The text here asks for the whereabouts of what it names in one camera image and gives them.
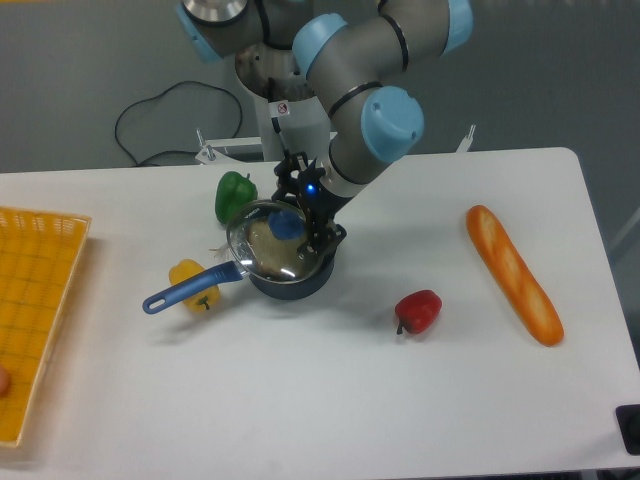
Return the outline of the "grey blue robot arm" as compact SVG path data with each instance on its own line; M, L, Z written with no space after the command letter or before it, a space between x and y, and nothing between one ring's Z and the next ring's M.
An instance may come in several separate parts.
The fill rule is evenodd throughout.
M335 214L424 132L418 102L383 80L463 45L473 30L467 1L380 1L376 17L349 25L315 15L311 1L181 1L177 16L199 55L219 60L255 50L256 72L284 55L285 79L310 90L336 129L308 165L284 162L275 199L293 197L306 217L306 249L335 251Z

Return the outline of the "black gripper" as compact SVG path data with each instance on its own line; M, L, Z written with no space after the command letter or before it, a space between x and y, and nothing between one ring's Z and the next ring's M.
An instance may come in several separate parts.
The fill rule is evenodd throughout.
M273 201L295 205L308 219L327 221L307 222L306 239L297 247L300 257L321 258L334 255L346 238L346 230L336 224L335 215L352 199L332 192L322 179L327 169L317 160L309 160L304 152L291 154L274 168L276 190Z

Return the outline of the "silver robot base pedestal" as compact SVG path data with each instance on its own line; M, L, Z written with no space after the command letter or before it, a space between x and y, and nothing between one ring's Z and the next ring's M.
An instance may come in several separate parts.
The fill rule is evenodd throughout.
M254 102L264 160L326 153L330 120L290 50L251 45L235 55L235 72Z

